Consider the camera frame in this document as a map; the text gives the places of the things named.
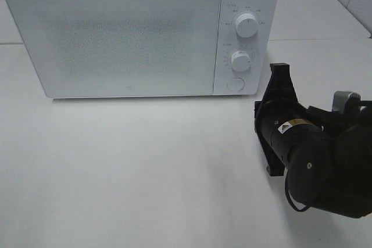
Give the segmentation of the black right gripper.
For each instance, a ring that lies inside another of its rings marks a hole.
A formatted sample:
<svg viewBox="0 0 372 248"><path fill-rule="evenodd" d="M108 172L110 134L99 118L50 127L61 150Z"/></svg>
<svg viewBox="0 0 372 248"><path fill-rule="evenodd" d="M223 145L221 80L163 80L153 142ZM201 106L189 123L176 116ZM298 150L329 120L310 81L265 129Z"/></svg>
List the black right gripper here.
<svg viewBox="0 0 372 248"><path fill-rule="evenodd" d="M263 99L255 102L255 131L271 177L301 164L306 170L321 170L323 130L305 114L290 76L289 65L271 63L271 76Z"/></svg>

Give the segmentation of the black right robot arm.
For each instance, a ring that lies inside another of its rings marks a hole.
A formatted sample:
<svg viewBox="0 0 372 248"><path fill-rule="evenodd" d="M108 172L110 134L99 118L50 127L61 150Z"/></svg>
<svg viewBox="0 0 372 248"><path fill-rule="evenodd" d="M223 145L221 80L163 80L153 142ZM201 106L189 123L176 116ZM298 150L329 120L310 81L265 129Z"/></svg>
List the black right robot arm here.
<svg viewBox="0 0 372 248"><path fill-rule="evenodd" d="M272 177L285 177L291 207L361 218L371 213L371 102L337 91L332 109L304 107L289 65L273 63L255 131Z"/></svg>

